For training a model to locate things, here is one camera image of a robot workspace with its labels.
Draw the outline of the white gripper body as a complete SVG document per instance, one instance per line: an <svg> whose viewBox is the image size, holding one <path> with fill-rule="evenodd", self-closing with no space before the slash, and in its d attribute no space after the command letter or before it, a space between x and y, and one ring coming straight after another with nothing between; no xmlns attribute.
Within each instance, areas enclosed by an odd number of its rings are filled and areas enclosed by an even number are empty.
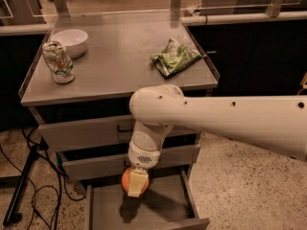
<svg viewBox="0 0 307 230"><path fill-rule="evenodd" d="M129 160L134 167L149 170L157 164L160 154L161 146L156 143L130 141Z"/></svg>

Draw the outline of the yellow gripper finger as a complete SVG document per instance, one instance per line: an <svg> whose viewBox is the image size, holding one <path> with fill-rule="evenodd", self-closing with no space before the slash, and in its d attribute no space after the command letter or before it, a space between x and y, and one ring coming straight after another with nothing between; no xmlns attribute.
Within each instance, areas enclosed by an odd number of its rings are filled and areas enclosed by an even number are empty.
<svg viewBox="0 0 307 230"><path fill-rule="evenodd" d="M149 175L146 170L131 168L129 172L128 196L140 197L149 182Z"/></svg>

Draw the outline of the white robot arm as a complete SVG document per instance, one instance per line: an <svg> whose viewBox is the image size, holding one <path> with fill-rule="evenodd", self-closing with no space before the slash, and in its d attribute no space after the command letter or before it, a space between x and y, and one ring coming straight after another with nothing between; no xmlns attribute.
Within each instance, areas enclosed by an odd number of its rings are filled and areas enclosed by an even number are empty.
<svg viewBox="0 0 307 230"><path fill-rule="evenodd" d="M149 185L148 170L160 157L173 127L209 131L298 160L307 158L307 98L304 96L186 97L173 84L145 87L130 97L135 119L131 168L122 184L130 197Z"/></svg>

